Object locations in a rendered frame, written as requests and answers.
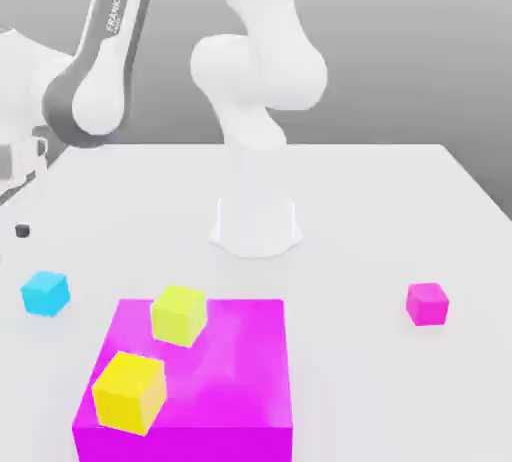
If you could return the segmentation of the small lime cube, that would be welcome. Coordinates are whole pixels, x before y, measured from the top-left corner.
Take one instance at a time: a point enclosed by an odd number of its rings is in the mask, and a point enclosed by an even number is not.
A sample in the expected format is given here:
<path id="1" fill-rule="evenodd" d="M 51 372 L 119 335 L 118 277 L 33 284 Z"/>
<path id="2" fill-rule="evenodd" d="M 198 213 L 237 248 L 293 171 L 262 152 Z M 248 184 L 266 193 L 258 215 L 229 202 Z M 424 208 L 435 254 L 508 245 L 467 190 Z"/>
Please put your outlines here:
<path id="1" fill-rule="evenodd" d="M 169 285 L 150 312 L 154 339 L 190 348 L 207 323 L 206 296 L 192 288 Z"/>

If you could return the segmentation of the small cyan cube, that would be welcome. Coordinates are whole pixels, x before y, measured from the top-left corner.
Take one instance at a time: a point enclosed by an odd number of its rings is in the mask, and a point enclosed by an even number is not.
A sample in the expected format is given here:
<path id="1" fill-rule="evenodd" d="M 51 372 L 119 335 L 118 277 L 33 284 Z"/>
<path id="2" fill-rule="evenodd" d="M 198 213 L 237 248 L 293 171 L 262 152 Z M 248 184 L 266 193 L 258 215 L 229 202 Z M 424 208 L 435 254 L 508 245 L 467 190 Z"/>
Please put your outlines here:
<path id="1" fill-rule="evenodd" d="M 25 310 L 44 317 L 56 316 L 70 301 L 67 277 L 62 273 L 38 271 L 20 291 Z"/>

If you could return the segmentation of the small magenta cube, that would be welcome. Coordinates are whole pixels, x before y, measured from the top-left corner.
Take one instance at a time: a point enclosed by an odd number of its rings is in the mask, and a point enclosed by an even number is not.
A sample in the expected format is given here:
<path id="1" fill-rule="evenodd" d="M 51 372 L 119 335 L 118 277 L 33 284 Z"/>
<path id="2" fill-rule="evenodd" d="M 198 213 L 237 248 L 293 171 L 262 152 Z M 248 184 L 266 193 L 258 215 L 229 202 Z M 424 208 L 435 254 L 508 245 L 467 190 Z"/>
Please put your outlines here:
<path id="1" fill-rule="evenodd" d="M 438 283 L 413 283 L 408 287 L 406 310 L 416 326 L 444 325 L 449 299 Z"/>

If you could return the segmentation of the small yellow cube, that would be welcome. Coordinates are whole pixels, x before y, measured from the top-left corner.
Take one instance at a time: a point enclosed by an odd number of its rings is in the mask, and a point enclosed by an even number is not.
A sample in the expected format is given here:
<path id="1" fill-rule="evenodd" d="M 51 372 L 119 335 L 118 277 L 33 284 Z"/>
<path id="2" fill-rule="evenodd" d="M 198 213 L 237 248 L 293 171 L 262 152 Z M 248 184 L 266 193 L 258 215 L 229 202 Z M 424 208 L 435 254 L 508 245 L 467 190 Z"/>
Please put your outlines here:
<path id="1" fill-rule="evenodd" d="M 118 351 L 92 385 L 98 423 L 146 436 L 167 400 L 163 360 Z"/>

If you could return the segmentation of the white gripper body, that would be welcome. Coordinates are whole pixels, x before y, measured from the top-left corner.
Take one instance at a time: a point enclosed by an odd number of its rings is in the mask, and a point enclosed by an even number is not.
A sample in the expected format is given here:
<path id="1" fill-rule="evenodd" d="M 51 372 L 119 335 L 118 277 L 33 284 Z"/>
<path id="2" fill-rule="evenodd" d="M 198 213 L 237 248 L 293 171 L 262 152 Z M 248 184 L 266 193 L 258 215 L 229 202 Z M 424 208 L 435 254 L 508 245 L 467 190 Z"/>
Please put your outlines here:
<path id="1" fill-rule="evenodd" d="M 9 190 L 7 199 L 0 201 L 0 217 L 27 217 L 40 203 L 45 192 L 45 171 L 34 171 L 27 182 Z"/>

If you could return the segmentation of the large magenta box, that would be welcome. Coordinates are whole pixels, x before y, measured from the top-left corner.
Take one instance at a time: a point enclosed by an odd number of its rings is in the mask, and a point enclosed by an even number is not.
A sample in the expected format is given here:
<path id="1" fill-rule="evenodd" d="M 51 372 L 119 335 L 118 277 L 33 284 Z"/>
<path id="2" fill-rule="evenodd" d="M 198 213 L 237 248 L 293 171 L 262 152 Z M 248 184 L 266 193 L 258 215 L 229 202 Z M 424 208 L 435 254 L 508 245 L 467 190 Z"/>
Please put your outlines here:
<path id="1" fill-rule="evenodd" d="M 101 426 L 85 390 L 72 424 L 79 462 L 292 462 L 283 302 L 211 299 L 190 348 L 153 338 L 150 306 L 118 302 L 90 379 L 119 351 L 159 359 L 168 399 L 138 436 Z"/>

